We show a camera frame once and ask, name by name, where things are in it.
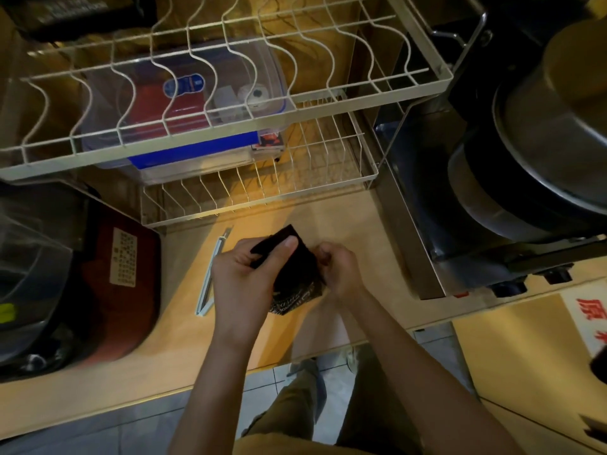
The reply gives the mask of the person's right hand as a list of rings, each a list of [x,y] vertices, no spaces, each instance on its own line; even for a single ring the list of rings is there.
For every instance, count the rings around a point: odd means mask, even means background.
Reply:
[[[360,304],[368,290],[363,282],[356,255],[343,244],[340,245],[342,246],[340,280],[338,285],[325,285],[340,302],[348,307],[353,307]]]

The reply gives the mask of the person's left hand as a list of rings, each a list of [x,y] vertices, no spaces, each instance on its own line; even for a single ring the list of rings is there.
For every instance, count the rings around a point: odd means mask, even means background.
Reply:
[[[259,280],[259,268],[251,267],[258,256],[250,250],[262,240],[242,239],[212,264],[216,313],[213,338],[222,344],[251,348],[268,315],[273,285],[264,285]]]

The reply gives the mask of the black foil packet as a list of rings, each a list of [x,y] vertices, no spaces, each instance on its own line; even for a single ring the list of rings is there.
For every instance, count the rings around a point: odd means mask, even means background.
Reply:
[[[273,285],[272,302],[268,312],[275,315],[286,315],[322,296],[324,281],[319,272],[317,259],[302,241],[293,225],[289,224],[265,238],[250,250],[257,255],[250,267],[260,267],[274,248],[287,237],[295,237],[298,241],[296,250],[281,268]]]

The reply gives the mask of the person's right forearm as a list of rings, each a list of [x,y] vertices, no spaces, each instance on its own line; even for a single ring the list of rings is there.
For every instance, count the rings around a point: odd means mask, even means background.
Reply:
[[[431,455],[525,455],[509,432],[365,287],[338,294]]]

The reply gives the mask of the person's left forearm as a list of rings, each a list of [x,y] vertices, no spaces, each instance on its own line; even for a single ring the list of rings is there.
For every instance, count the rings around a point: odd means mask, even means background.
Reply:
[[[168,455],[232,455],[259,329],[216,328]]]

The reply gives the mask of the person's left shoe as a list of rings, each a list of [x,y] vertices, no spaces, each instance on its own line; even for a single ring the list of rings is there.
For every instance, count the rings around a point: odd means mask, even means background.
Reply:
[[[320,370],[318,368],[316,357],[289,364],[285,380],[294,380],[299,373],[303,372],[310,373],[315,377],[319,375]]]

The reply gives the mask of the small red and black packet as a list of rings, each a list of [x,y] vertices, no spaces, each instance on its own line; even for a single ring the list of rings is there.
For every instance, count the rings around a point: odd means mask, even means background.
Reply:
[[[283,151],[285,148],[281,132],[259,135],[259,142],[251,146],[254,152]]]

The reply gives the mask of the person's right leg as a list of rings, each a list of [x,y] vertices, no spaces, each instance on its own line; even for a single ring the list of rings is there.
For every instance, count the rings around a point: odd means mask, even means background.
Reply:
[[[423,455],[419,433],[369,344],[353,350],[356,377],[336,446],[374,455]]]

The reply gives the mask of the person's leg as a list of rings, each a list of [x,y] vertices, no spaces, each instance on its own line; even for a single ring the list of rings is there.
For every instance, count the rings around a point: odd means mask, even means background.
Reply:
[[[419,433],[369,344],[353,350],[356,377],[336,446],[374,455],[423,455]]]
[[[232,455],[323,455],[326,448],[313,442],[313,434],[326,401],[321,372],[299,373],[243,431]]]

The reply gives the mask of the person's left leg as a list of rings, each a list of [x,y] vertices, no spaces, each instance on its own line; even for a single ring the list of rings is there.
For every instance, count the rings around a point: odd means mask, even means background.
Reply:
[[[313,434],[326,401],[321,372],[299,373],[243,431],[232,455],[323,455],[326,448],[313,442]]]

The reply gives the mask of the clear plastic storage box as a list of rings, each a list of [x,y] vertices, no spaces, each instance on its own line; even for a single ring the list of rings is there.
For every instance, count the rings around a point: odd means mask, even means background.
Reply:
[[[85,152],[284,113],[284,73],[274,48],[262,40],[226,45],[219,40],[140,55],[133,62],[85,73],[83,121],[76,129]],[[161,184],[246,165],[282,152],[254,152],[258,129],[97,164],[116,168],[142,185]]]

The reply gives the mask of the stainless steel gas stove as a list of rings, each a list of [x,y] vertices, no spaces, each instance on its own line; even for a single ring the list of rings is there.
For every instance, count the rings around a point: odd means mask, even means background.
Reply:
[[[382,106],[377,194],[422,299],[607,259],[607,0],[394,0],[453,79]]]

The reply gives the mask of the black stove knob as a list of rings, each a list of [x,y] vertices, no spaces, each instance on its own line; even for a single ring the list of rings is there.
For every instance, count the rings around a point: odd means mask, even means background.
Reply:
[[[527,292],[526,279],[527,275],[505,282],[497,282],[489,285],[488,288],[496,298],[516,297]]]
[[[563,264],[557,267],[544,269],[541,272],[537,272],[535,275],[542,276],[550,285],[564,284],[572,282],[573,277],[571,276],[570,271],[573,266],[573,263]]]

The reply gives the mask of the red rice cooker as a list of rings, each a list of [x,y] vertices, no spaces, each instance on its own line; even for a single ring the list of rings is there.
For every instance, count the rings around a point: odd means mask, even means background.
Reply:
[[[139,347],[160,316],[161,244],[89,187],[0,181],[0,383]]]

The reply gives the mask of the large steel pot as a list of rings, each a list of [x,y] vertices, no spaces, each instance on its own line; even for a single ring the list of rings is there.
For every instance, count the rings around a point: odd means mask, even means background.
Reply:
[[[555,34],[483,116],[447,170],[474,221],[519,243],[607,234],[607,16]]]

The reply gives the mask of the white sign with red print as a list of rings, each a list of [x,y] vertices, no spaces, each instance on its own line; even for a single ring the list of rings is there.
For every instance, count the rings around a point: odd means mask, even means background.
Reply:
[[[569,288],[561,298],[591,359],[595,358],[607,346],[607,285]]]

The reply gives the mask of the black bag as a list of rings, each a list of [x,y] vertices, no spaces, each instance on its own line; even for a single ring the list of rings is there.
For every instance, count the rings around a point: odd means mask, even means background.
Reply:
[[[22,38],[40,43],[150,28],[158,20],[156,0],[0,0],[0,7]]]

